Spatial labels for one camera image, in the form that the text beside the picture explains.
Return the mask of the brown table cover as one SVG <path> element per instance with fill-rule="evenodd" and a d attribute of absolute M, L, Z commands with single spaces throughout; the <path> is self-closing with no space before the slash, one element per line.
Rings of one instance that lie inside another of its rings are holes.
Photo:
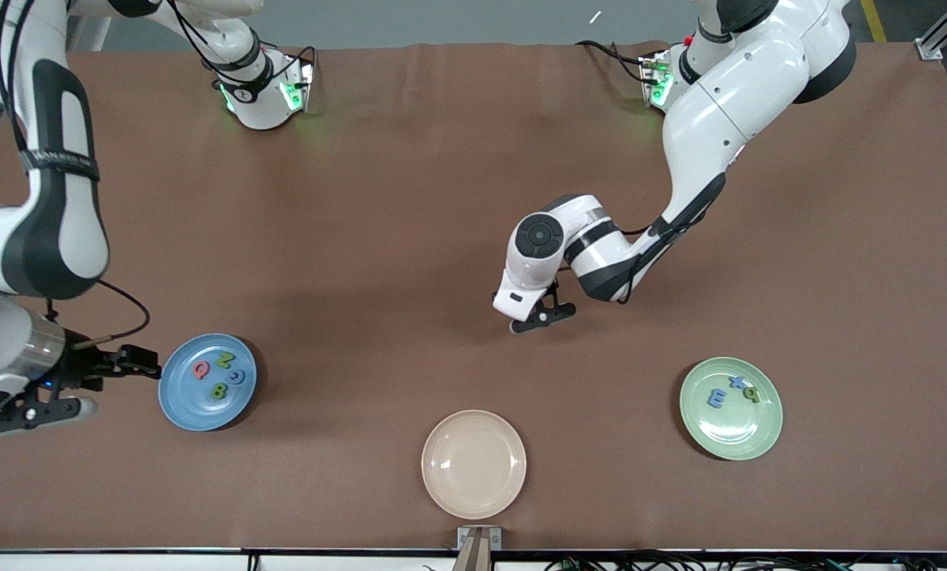
<path fill-rule="evenodd" d="M 90 420 L 0 436 L 0 548 L 432 548 L 458 521 L 420 477 L 463 409 L 529 459 L 489 522 L 510 549 L 947 550 L 947 79 L 861 44 L 842 86 L 746 145 L 705 220 L 628 304 L 514 335 L 492 307 L 521 217 L 593 193 L 626 230 L 669 198 L 661 116 L 593 50 L 327 51 L 310 113 L 255 132 L 190 53 L 78 53 L 107 281 L 168 357 L 247 339 L 263 387 L 192 433 L 111 379 Z M 767 453 L 692 441 L 681 382 L 763 371 Z"/>

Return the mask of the yellow floor tape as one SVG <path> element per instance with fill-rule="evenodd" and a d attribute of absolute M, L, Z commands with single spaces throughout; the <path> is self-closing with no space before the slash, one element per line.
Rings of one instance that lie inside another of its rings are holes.
<path fill-rule="evenodd" d="M 876 1 L 859 0 L 859 4 L 861 4 L 861 9 L 864 11 L 866 25 L 872 37 L 872 42 L 886 44 L 888 37 L 884 32 L 882 18 L 880 18 L 879 11 L 877 11 Z"/>

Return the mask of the beige plate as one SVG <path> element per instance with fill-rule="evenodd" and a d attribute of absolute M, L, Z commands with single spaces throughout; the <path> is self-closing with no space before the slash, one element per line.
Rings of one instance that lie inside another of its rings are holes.
<path fill-rule="evenodd" d="M 520 495 L 529 467 L 517 430 L 495 412 L 467 409 L 427 434 L 420 474 L 445 513 L 469 521 L 499 515 Z"/>

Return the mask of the green plate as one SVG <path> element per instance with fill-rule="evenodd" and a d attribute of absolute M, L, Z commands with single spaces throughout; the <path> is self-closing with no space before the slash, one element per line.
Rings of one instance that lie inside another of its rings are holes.
<path fill-rule="evenodd" d="M 731 388 L 730 376 L 743 376 L 755 386 L 759 404 L 743 397 L 742 389 Z M 727 391 L 721 409 L 707 404 L 713 388 Z M 770 378 L 750 362 L 726 355 L 707 358 L 688 371 L 681 382 L 679 413 L 692 441 L 728 462 L 759 458 L 774 448 L 783 431 L 783 405 Z"/>

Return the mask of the blue plate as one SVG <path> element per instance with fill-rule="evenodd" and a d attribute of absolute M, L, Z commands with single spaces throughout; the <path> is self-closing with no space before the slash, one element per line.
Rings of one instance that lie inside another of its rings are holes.
<path fill-rule="evenodd" d="M 213 365 L 220 351 L 235 354 L 229 370 Z M 192 365 L 199 360 L 210 364 L 204 380 L 192 376 Z M 227 383 L 228 371 L 241 369 L 246 373 L 240 385 Z M 229 386 L 224 399 L 212 399 L 209 391 L 217 382 Z M 158 385 L 159 407 L 165 417 L 187 431 L 217 431 L 237 422 L 247 412 L 259 387 L 259 363 L 245 341 L 231 334 L 201 334 L 187 340 L 165 362 Z"/>

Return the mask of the grey metal bracket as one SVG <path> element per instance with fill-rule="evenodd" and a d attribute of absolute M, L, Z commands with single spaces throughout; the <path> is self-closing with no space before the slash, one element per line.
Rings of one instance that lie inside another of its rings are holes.
<path fill-rule="evenodd" d="M 502 528 L 495 525 L 464 525 L 456 531 L 456 550 L 461 550 L 469 536 L 480 531 L 481 536 L 487 539 L 490 550 L 503 550 Z"/>

